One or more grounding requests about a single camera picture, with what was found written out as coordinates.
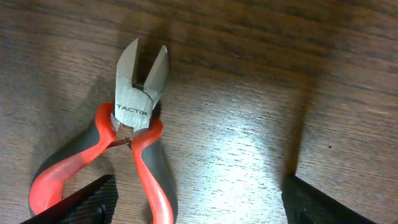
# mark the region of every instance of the wooden table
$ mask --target wooden table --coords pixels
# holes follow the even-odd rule
[[[114,99],[116,63],[137,37],[141,74],[169,48],[160,117],[177,223],[287,223],[280,182],[296,164],[349,208],[398,222],[397,1],[1,5],[1,223],[29,218],[34,172]],[[108,173],[120,195],[113,223],[147,223],[126,146],[79,172],[65,196]]]

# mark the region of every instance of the red handle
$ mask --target red handle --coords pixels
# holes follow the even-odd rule
[[[87,166],[113,142],[111,113],[114,105],[104,103],[95,114],[95,123],[84,135],[49,157],[37,171],[29,191],[29,207],[34,215],[62,200],[64,183]]]
[[[132,140],[137,172],[154,217],[153,224],[173,224],[178,202],[175,187],[160,146],[163,124],[153,120],[149,129]]]

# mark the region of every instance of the brand name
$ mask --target brand name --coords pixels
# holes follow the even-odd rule
[[[129,112],[132,112],[132,113],[139,113],[141,115],[148,116],[148,112],[144,112],[142,110],[138,110],[138,109],[134,109],[134,108],[128,108],[127,106],[123,106],[123,105],[116,105],[116,106],[118,106],[118,109],[121,109],[121,110],[126,110],[126,111],[129,111]]]

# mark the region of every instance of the wire cutter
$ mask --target wire cutter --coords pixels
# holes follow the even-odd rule
[[[50,156],[34,175],[29,190],[29,208],[37,215],[62,200],[64,183],[96,159],[114,141],[122,126],[134,130],[131,147],[137,172],[153,214],[153,224],[175,223],[178,202],[174,183],[165,165],[160,136],[163,124],[151,120],[169,76],[167,49],[163,46],[143,85],[136,83],[138,39],[120,56],[116,69],[115,104],[103,103],[89,128]]]

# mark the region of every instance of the metal jaw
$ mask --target metal jaw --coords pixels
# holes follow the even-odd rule
[[[116,69],[114,117],[125,126],[138,131],[149,127],[152,110],[166,86],[169,76],[167,49],[163,46],[144,83],[144,89],[134,88],[138,59],[138,39],[120,56]]]

